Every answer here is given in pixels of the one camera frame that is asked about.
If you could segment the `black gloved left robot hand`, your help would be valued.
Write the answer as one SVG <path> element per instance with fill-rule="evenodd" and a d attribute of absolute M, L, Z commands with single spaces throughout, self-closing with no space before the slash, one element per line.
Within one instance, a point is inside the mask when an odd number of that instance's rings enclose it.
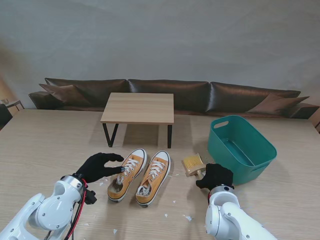
<path fill-rule="evenodd" d="M 124 158 L 115 153 L 96 153 L 90 156 L 84 164 L 75 172 L 75 176 L 84 179 L 88 184 L 96 182 L 104 177 L 123 173 L 123 166 L 105 167 L 108 162 L 123 162 Z"/>

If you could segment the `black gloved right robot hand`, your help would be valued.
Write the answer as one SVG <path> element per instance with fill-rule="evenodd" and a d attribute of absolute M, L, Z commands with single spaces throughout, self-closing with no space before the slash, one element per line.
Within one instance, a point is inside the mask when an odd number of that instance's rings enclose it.
<path fill-rule="evenodd" d="M 212 190 L 219 186 L 227 186 L 234 189 L 233 172 L 220 164 L 208 163 L 205 168 L 205 175 L 195 182 L 200 189 Z"/>

